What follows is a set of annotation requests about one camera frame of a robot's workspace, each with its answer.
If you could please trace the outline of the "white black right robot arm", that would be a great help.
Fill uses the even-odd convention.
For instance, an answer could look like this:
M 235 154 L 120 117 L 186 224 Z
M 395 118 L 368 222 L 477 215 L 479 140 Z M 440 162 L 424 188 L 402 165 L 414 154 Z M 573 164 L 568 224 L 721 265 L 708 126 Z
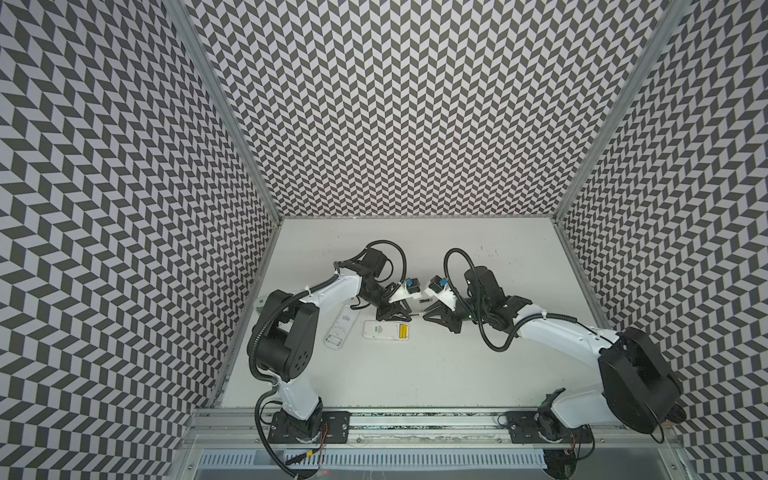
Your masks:
M 433 299 L 426 321 L 461 331 L 472 321 L 507 337 L 493 351 L 507 351 L 513 340 L 537 342 L 593 369 L 598 382 L 579 388 L 558 388 L 545 396 L 532 422 L 539 437 L 550 443 L 592 425 L 622 425 L 653 434 L 666 422 L 688 418 L 683 387 L 659 347 L 642 330 L 622 331 L 588 326 L 573 316 L 545 310 L 528 298 L 507 295 L 486 267 L 464 274 L 467 293 L 460 296 L 445 277 L 433 277 L 425 294 Z

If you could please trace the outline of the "white remote green buttons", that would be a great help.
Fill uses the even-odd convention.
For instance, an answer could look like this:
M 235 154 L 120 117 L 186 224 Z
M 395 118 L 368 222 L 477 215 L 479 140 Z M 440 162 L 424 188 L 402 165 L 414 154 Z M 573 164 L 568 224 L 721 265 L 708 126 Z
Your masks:
M 407 323 L 366 321 L 363 327 L 363 337 L 368 340 L 397 341 L 397 342 L 407 341 L 409 339 L 409 336 L 405 340 L 401 340 L 398 338 L 400 324 L 407 324 Z

